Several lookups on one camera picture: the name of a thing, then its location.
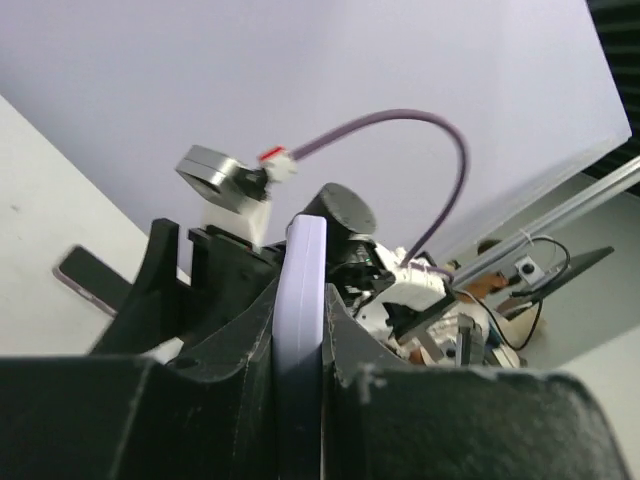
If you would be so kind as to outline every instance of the metal rod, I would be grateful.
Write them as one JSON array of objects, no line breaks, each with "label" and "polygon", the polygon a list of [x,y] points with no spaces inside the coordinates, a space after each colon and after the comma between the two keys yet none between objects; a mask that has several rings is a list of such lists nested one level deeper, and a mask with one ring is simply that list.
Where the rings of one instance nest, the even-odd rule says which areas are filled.
[{"label": "metal rod", "polygon": [[469,284],[479,276],[495,269],[495,263],[528,245],[527,235],[549,234],[589,213],[606,201],[640,182],[640,156],[634,158],[566,202],[522,228],[506,240],[480,255],[456,272],[455,288]]}]

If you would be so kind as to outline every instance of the white panel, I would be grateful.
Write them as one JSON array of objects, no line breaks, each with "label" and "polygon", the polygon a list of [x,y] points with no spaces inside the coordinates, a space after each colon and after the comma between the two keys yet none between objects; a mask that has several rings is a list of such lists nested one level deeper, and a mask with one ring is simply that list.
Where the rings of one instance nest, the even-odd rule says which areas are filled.
[{"label": "white panel", "polygon": [[[109,317],[53,267],[81,244],[131,281],[147,237],[2,97],[0,225],[0,355],[86,352]],[[180,345],[154,354],[167,360]]]},{"label": "white panel", "polygon": [[[448,256],[622,143],[629,127],[581,0],[5,0],[0,92],[139,226],[187,225],[172,169],[193,143],[253,163],[386,108],[448,117],[471,180],[429,244]],[[269,238],[321,185],[374,208],[379,239],[417,238],[451,188],[433,127],[374,127],[305,160]]]}]

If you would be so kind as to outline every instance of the white connector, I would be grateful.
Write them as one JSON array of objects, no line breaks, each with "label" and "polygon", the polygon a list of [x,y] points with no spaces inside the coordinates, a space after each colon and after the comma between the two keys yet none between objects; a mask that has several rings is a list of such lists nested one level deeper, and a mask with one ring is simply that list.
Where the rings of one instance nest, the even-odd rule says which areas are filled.
[{"label": "white connector", "polygon": [[298,172],[298,165],[284,147],[275,147],[259,157],[260,166],[267,172],[271,182],[286,182]]}]

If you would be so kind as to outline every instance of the black surface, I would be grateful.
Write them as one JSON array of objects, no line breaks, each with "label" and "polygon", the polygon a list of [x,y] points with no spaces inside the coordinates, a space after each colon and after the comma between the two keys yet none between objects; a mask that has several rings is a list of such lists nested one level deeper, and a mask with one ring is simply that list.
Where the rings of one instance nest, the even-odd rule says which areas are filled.
[{"label": "black surface", "polygon": [[[592,250],[590,252],[582,253],[580,255],[572,256],[571,262],[569,263],[569,268],[564,273],[562,273],[557,277],[554,277],[553,281],[551,281],[547,286],[541,288],[539,291],[536,291],[534,294],[530,296],[525,296],[525,297],[518,297],[520,302],[518,304],[514,303],[511,308],[515,309],[518,307],[518,305],[528,304],[529,302],[533,303],[534,305],[536,303],[539,303],[540,301],[544,300],[552,293],[556,292],[558,289],[565,286],[574,278],[583,274],[584,272],[589,270],[591,267],[593,267],[600,261],[607,258],[614,251],[615,250],[613,247],[604,247],[604,248],[599,248],[597,250]],[[558,271],[559,268],[563,265],[563,263],[564,262],[559,262],[558,264],[551,267],[549,271],[551,272]],[[513,311],[511,314],[507,316],[507,318],[515,318],[520,313],[521,311]]]},{"label": "black surface", "polygon": [[[275,480],[276,282],[171,365],[1,360],[3,480]],[[327,480],[630,478],[575,380],[412,367],[351,319],[332,286],[326,300]]]},{"label": "black surface", "polygon": [[80,245],[73,247],[58,270],[116,312],[131,289],[129,282]]},{"label": "black surface", "polygon": [[[604,54],[631,124],[632,137],[587,168],[602,178],[640,155],[640,0],[589,0]],[[640,195],[640,185],[628,190]]]},{"label": "black surface", "polygon": [[143,353],[174,337],[189,349],[240,315],[279,273],[279,248],[258,254],[214,227],[192,229],[186,285],[176,278],[179,232],[170,220],[153,222],[136,281],[92,354]]},{"label": "black surface", "polygon": [[358,244],[349,242],[353,234],[371,235],[376,219],[369,206],[355,192],[337,183],[327,183],[301,214],[327,220],[327,264],[345,263]]}]

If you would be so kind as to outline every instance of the black cylinder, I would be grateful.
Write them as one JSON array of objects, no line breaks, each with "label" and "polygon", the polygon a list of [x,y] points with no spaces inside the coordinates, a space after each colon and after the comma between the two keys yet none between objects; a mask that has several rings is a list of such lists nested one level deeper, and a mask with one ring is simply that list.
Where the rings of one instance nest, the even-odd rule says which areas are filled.
[{"label": "black cylinder", "polygon": [[327,263],[338,265],[353,253],[353,235],[372,235],[376,218],[369,206],[356,193],[343,185],[327,183],[301,215],[323,217],[327,221]]}]

